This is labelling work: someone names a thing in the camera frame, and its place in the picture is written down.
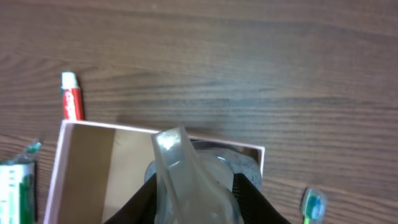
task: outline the black object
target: black object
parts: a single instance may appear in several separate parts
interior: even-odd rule
[[[290,224],[243,174],[234,174],[232,193],[245,224]],[[153,224],[156,215],[156,174],[104,224]]]

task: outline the green and white package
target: green and white package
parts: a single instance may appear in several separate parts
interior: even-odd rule
[[[0,223],[35,223],[35,158],[41,143],[16,158],[0,162]]]

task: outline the wooden table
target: wooden table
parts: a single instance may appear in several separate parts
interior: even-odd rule
[[[0,158],[34,138],[42,220],[72,70],[86,118],[267,148],[262,193],[292,223],[398,222],[398,1],[0,0]]]

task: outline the cardboard box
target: cardboard box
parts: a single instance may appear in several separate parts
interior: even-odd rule
[[[155,158],[150,136],[159,131],[63,120],[44,223],[103,223],[112,217],[144,184]],[[264,147],[199,134],[190,138],[257,151],[262,174]]]

